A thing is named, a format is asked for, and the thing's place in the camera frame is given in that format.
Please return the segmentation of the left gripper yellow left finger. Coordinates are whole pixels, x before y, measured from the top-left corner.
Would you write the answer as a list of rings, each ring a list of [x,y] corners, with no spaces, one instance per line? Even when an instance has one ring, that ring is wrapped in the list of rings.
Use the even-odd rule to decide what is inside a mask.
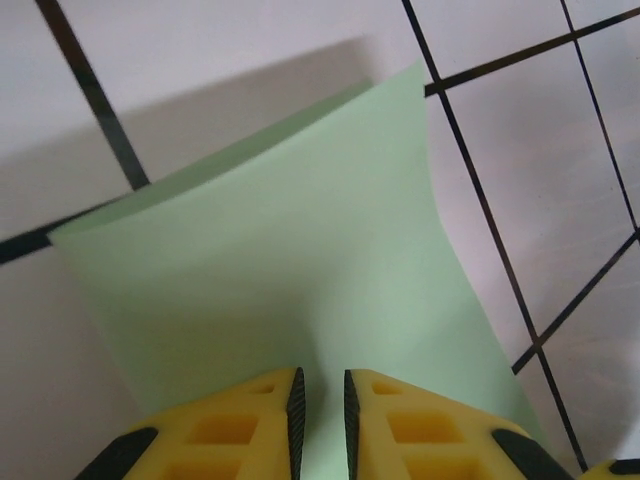
[[[304,371],[279,369],[136,423],[94,480],[300,480],[304,436]]]

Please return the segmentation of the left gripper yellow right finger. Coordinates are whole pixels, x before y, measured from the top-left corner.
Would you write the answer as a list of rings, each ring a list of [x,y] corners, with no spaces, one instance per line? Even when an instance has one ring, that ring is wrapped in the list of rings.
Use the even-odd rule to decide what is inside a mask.
[[[344,374],[349,480],[574,480],[517,424],[367,369]]]

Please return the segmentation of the green paper sheet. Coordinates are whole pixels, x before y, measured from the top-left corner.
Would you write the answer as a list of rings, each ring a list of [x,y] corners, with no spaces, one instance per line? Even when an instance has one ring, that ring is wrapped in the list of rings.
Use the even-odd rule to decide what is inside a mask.
[[[348,369],[540,435],[440,221],[423,86],[356,84],[51,234],[144,412],[300,367],[302,480],[347,480]]]

